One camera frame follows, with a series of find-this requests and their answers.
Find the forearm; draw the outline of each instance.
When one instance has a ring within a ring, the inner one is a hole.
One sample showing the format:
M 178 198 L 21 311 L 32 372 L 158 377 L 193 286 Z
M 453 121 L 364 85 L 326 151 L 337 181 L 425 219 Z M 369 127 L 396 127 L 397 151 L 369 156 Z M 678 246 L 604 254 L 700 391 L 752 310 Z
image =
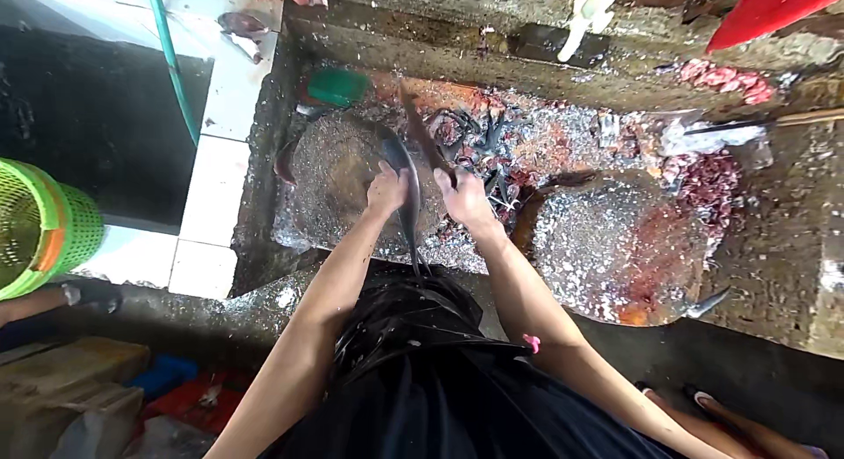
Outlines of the forearm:
M 589 344 L 500 223 L 473 232 L 490 272 L 495 309 L 513 342 L 541 340 L 532 361 L 630 427 L 695 459 L 725 457 L 633 387 Z
M 42 288 L 15 299 L 0 302 L 0 327 L 68 305 L 68 298 L 61 288 Z
M 364 210 L 354 227 L 322 263 L 290 319 L 291 324 L 308 321 L 327 322 L 338 329 L 342 326 L 363 287 L 375 241 L 388 216 Z
M 580 330 L 560 307 L 533 266 L 507 238 L 500 223 L 472 233 L 490 272 L 495 309 L 513 342 L 535 335 L 542 345 L 586 344 Z M 541 362 L 542 350 L 536 360 Z
M 206 458 L 255 457 L 322 399 L 334 343 L 360 294 L 385 221 L 364 211 L 322 263 Z

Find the green hose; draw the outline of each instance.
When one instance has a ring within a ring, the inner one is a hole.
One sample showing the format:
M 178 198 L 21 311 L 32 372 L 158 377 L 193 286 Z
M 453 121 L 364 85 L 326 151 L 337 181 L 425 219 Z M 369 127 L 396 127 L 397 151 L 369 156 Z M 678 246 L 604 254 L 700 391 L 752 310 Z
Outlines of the green hose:
M 164 51 L 164 58 L 167 60 L 167 69 L 170 71 L 170 79 L 173 81 L 175 99 L 179 101 L 179 108 L 182 109 L 182 117 L 187 124 L 187 130 L 191 133 L 191 139 L 195 146 L 199 145 L 199 128 L 193 121 L 191 106 L 185 96 L 185 86 L 182 83 L 182 74 L 179 72 L 179 62 L 175 59 L 173 39 L 170 37 L 170 27 L 167 26 L 167 10 L 164 8 L 163 0 L 149 0 L 153 5 L 155 14 L 155 25 L 159 30 L 161 49 Z

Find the black apron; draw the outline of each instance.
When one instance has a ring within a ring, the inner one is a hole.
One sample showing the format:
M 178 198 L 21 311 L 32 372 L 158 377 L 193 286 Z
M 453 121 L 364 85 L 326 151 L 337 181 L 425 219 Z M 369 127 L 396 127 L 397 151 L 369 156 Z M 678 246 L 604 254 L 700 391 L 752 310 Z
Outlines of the black apron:
M 368 278 L 338 339 L 326 399 L 261 457 L 681 457 L 485 338 L 443 275 Z

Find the green container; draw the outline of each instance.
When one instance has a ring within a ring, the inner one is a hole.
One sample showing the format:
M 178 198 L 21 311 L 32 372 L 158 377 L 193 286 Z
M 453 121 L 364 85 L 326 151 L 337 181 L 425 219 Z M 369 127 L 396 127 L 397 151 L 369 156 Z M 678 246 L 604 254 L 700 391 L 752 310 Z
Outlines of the green container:
M 364 97 L 370 86 L 369 78 L 347 69 L 326 68 L 311 76 L 308 82 L 308 96 L 320 101 L 348 108 Z
M 103 233 L 88 195 L 35 166 L 0 158 L 0 300 L 33 292 L 81 265 Z

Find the green plastic basket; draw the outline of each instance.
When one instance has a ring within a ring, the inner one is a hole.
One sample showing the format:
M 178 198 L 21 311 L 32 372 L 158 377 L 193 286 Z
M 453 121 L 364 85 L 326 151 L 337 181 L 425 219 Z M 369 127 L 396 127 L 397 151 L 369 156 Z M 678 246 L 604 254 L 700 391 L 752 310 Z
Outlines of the green plastic basket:
M 88 195 L 35 166 L 0 158 L 0 300 L 79 266 L 100 247 L 103 232 Z

